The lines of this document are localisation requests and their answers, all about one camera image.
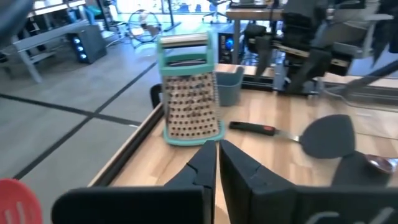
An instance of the black spatula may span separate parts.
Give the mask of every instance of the black spatula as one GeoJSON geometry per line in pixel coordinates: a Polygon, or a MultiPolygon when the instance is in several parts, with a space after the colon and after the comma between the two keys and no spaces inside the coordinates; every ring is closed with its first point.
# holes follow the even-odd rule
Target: black spatula
{"type": "Polygon", "coordinates": [[[318,159],[343,157],[355,151],[354,127],[349,116],[343,114],[330,115],[314,121],[301,136],[272,126],[237,121],[230,122],[229,128],[291,139],[299,142],[306,154],[318,159]]]}

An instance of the red utensil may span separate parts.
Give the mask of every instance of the red utensil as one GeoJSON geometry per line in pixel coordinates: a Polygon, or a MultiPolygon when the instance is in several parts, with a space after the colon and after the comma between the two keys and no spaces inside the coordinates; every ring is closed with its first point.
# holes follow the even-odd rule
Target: red utensil
{"type": "Polygon", "coordinates": [[[18,180],[0,179],[0,224],[43,224],[39,201],[18,180]]]}

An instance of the grater handle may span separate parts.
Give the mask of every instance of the grater handle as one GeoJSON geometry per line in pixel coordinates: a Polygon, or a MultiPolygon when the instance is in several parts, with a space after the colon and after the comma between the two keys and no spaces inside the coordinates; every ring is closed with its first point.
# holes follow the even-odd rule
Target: grater handle
{"type": "Polygon", "coordinates": [[[208,45],[208,33],[181,34],[160,36],[159,44],[162,49],[175,49],[180,47],[197,47],[208,45]]]}

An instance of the wooden countertop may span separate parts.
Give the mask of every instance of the wooden countertop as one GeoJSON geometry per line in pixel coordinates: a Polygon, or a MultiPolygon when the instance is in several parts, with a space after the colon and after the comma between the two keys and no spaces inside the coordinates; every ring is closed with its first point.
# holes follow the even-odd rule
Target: wooden countertop
{"type": "MultiPolygon", "coordinates": [[[[283,9],[274,9],[272,11],[272,20],[282,20],[283,9]]],[[[333,9],[328,9],[328,13],[332,13],[333,9]]],[[[239,20],[257,20],[268,21],[271,15],[271,9],[227,9],[226,16],[230,19],[239,20]]]]}
{"type": "MultiPolygon", "coordinates": [[[[217,71],[232,72],[235,68],[235,65],[218,65],[217,71]]],[[[255,67],[246,66],[245,70],[245,73],[254,73],[255,67]]],[[[268,76],[271,73],[272,70],[267,69],[264,75],[268,76]]],[[[328,74],[325,79],[335,80],[336,77],[328,74]]],[[[345,82],[349,78],[337,80],[345,82]]],[[[325,98],[309,100],[254,90],[242,90],[238,105],[221,109],[226,124],[230,121],[268,124],[297,134],[300,134],[313,120],[336,113],[351,115],[358,151],[398,157],[398,140],[396,140],[398,114],[395,113],[352,108],[325,98]]],[[[144,126],[150,119],[151,114],[142,125],[144,126]]],[[[199,147],[175,147],[166,144],[162,137],[164,125],[164,120],[161,119],[114,179],[113,186],[163,185],[191,159],[199,147]]],[[[132,137],[133,135],[92,183],[107,166],[110,166],[111,161],[116,159],[117,154],[121,153],[132,137]]],[[[268,169],[300,185],[330,185],[339,163],[339,159],[320,160],[308,157],[302,152],[299,144],[283,139],[233,130],[227,130],[225,139],[240,147],[268,169]]],[[[219,174],[216,184],[215,223],[229,223],[219,174]]],[[[389,185],[398,186],[398,174],[393,176],[389,185]]]]}

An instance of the spatula handle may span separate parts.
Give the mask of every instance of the spatula handle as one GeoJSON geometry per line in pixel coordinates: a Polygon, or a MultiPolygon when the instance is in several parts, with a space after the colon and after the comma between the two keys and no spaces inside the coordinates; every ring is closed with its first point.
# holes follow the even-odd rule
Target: spatula handle
{"type": "Polygon", "coordinates": [[[268,136],[274,136],[276,134],[276,128],[261,124],[252,124],[239,121],[232,121],[229,124],[230,129],[237,129],[241,131],[249,131],[253,133],[265,134],[268,136]]]}

